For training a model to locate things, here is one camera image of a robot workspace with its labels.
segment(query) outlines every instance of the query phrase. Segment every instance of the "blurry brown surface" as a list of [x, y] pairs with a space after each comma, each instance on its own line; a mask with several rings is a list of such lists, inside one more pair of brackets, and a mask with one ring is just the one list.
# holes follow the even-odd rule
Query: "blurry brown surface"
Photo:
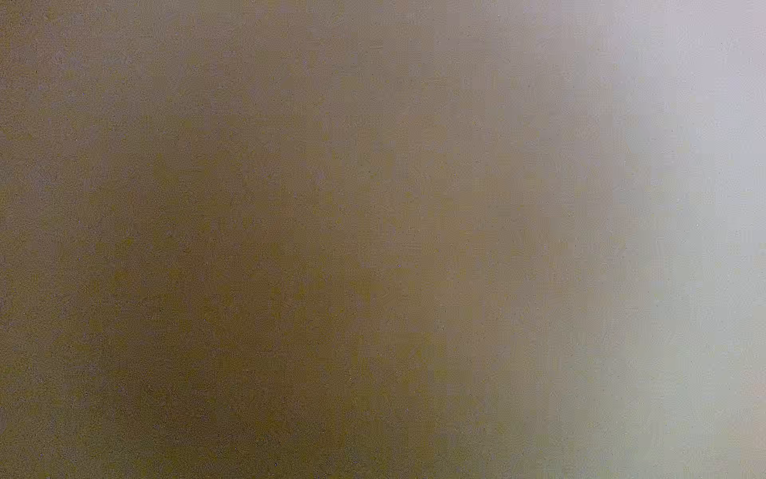
[[0, 5], [0, 477], [766, 470], [763, 12], [356, 3]]

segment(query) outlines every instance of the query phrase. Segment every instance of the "out-of-focus background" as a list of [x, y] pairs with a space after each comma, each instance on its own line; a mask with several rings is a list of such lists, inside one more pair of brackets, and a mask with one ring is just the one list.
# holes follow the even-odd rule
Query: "out-of-focus background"
[[2, 3], [0, 476], [762, 476], [766, 8], [587, 3]]

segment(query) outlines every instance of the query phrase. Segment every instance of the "gray wall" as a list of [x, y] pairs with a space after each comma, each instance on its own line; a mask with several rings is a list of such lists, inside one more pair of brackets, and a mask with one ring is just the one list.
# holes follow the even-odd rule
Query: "gray wall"
[[358, 3], [0, 7], [0, 475], [760, 476], [766, 8]]

